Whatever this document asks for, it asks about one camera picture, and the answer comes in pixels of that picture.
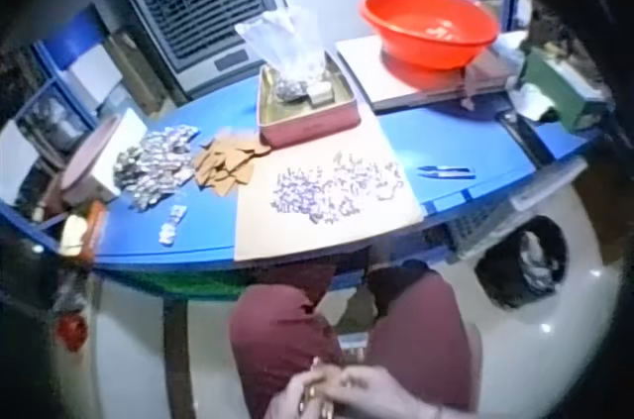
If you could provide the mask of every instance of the wrapped candy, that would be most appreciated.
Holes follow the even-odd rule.
[[[197,128],[187,125],[149,132],[137,146],[117,156],[115,182],[132,194],[139,211],[175,193],[194,175],[189,142],[198,133]]]

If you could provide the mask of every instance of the person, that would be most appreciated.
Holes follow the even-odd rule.
[[[351,417],[474,417],[472,348],[452,287],[425,263],[371,262],[367,287],[377,312],[364,366],[345,367],[337,335],[316,311],[335,273],[312,261],[268,271],[242,295],[230,343],[253,419],[316,419],[320,400]],[[341,383],[300,415],[304,387],[321,378],[313,359],[342,367]]]

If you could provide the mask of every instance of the box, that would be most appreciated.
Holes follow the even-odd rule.
[[[93,142],[87,139],[84,144],[90,142],[91,147],[87,148],[91,150],[80,147],[64,172],[62,197],[71,206],[94,199],[107,203],[121,194],[114,180],[117,156],[138,144],[148,128],[134,110],[128,109],[123,116],[114,116],[104,122],[95,134],[99,136],[98,132],[102,130],[105,140]]]
[[[274,69],[265,65],[260,72],[258,125],[274,148],[306,142],[356,127],[360,122],[352,87],[339,66],[326,55],[326,71],[333,85],[334,103],[311,106],[306,97],[297,102],[281,102],[272,90]]]
[[[538,86],[553,101],[569,132],[595,125],[608,109],[600,90],[591,87],[570,64],[540,50],[531,50],[522,80]]]

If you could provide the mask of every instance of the red plastic basin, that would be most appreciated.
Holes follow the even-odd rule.
[[[471,0],[365,0],[361,12],[387,52],[432,69],[464,67],[499,33]]]

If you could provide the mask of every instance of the black trash bag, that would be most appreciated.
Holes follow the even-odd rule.
[[[557,292],[567,266],[562,229],[537,216],[486,251],[475,274],[493,301],[518,308]]]

